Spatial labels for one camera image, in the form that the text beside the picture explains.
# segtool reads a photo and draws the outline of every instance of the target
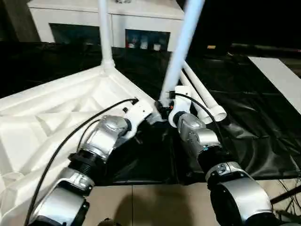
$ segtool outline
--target floor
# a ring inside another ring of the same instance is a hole
[[[288,189],[296,180],[284,180]],[[277,180],[260,181],[270,198],[285,192]],[[95,188],[88,198],[84,226],[112,218],[122,226],[217,226],[205,183],[190,186],[110,186]],[[289,199],[274,206],[285,209]],[[295,204],[295,211],[300,211]]]

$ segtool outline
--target white clamp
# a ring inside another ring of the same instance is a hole
[[[140,123],[149,116],[153,111],[153,108],[147,101],[140,100],[133,107],[131,107],[125,114],[124,118],[131,122],[131,130],[128,131],[123,137],[130,139],[135,136],[137,128]]]
[[[181,93],[184,95],[187,95],[190,97],[190,87],[189,86],[176,86],[174,91],[176,93]],[[185,98],[185,97],[181,97],[181,96],[175,96],[174,99],[174,108],[173,110],[170,112],[169,116],[168,116],[168,121],[169,124],[172,127],[177,127],[177,125],[174,123],[174,116],[175,114],[177,114],[178,112],[187,112],[190,113],[190,106],[191,106],[191,100]]]

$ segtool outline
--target white cabinet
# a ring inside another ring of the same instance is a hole
[[[184,17],[175,0],[107,1],[112,46],[126,47],[126,32],[135,30],[168,34],[165,49],[174,50]],[[97,0],[32,0],[28,6],[41,41],[99,43]]]
[[[32,17],[38,30],[41,41],[55,42],[53,34],[54,24],[71,24],[80,26],[94,26],[98,28],[98,13],[81,12],[72,10],[57,10],[48,8],[31,8]],[[111,15],[108,15],[110,28],[112,27]],[[111,30],[111,43],[113,43],[113,34]]]
[[[113,39],[115,47],[126,46],[126,30],[168,32],[168,51],[173,51],[180,32],[182,20],[162,19],[142,16],[112,15]]]

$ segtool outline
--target white panel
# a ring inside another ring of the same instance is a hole
[[[249,58],[301,114],[301,79],[279,59]]]
[[[30,11],[41,41],[45,42],[55,42],[49,23],[99,26],[98,13],[44,8],[31,8]],[[111,16],[108,17],[109,28],[111,28]],[[112,31],[110,33],[111,45],[113,45]]]
[[[113,37],[115,47],[126,46],[126,29],[170,32],[168,51],[173,51],[179,36],[182,20],[112,15]]]
[[[184,12],[176,0],[132,0],[128,4],[119,4],[116,0],[107,1],[110,14],[181,20],[184,18]],[[98,12],[97,0],[31,0],[28,7]]]

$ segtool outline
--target black connector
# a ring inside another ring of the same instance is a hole
[[[175,99],[175,91],[169,91],[169,99]]]
[[[135,105],[135,104],[137,104],[137,103],[138,103],[138,101],[139,101],[139,99],[135,97],[135,99],[131,101],[131,102],[132,102],[132,105]]]

